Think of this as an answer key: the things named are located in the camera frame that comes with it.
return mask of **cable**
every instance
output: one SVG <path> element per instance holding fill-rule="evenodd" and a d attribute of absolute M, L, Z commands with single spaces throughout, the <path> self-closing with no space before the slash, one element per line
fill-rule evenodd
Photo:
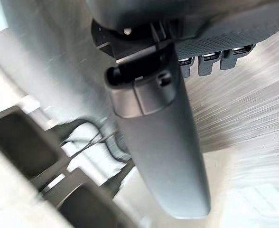
<path fill-rule="evenodd" d="M 102 128 L 102 125 L 97 122 L 97 121 L 94 121 L 94 120 L 89 120 L 89 119 L 76 119 L 76 120 L 73 120 L 71 122 L 68 122 L 68 123 L 62 123 L 62 124 L 58 124 L 52 128 L 50 128 L 49 130 L 47 131 L 50 131 L 54 134 L 56 134 L 62 141 L 61 145 L 65 145 L 67 143 L 67 139 L 69 138 L 70 134 L 77 128 L 79 127 L 80 125 L 82 124 L 85 124 L 85 123 L 89 123 L 89 124 L 92 124 L 96 127 L 96 129 L 98 130 L 99 134 L 102 136 L 102 137 L 105 137 L 103 132 L 101 131 L 101 128 Z M 106 147 L 107 147 L 107 150 L 109 152 L 109 154 L 111 155 L 111 157 L 119 162 L 122 162 L 122 163 L 126 163 L 127 160 L 126 159 L 122 159 L 122 158 L 117 158 L 113 155 L 113 153 L 111 152 L 111 149 L 110 149 L 110 146 L 108 144 L 107 141 L 104 141 Z"/>
<path fill-rule="evenodd" d="M 73 158 L 75 158 L 77 155 L 79 155 L 81 152 L 83 152 L 84 150 L 98 144 L 98 143 L 103 143 L 104 141 L 106 141 L 107 139 L 109 139 L 111 136 L 113 136 L 115 134 L 115 132 L 111 133 L 110 135 L 103 137 L 101 139 L 99 139 L 96 142 L 89 142 L 86 146 L 84 146 L 81 150 L 79 150 L 78 152 L 76 152 L 75 154 L 73 154 L 71 157 L 69 157 L 69 160 L 71 161 Z"/>

